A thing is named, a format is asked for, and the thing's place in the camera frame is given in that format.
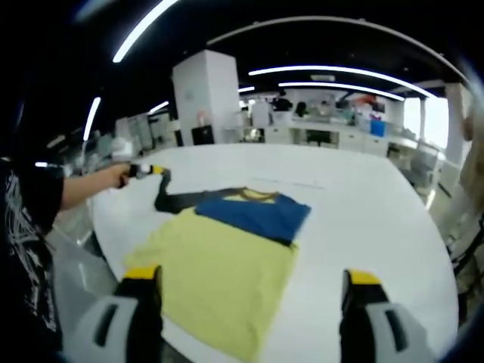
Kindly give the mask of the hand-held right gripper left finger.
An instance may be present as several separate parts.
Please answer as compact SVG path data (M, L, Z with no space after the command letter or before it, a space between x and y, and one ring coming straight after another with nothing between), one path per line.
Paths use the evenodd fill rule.
M162 268L131 268L94 303L71 335L72 362L160 362Z

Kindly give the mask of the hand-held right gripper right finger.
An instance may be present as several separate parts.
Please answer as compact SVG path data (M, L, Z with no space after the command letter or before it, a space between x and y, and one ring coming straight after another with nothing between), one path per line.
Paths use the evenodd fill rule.
M343 273L339 332L341 362L431 361L424 327L367 271Z

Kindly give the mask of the person's left hand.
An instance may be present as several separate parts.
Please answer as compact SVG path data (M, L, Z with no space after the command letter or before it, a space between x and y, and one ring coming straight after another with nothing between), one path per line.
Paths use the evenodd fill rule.
M102 182L105 189L123 188L129 183L130 165L128 163L118 163L107 167L101 171Z

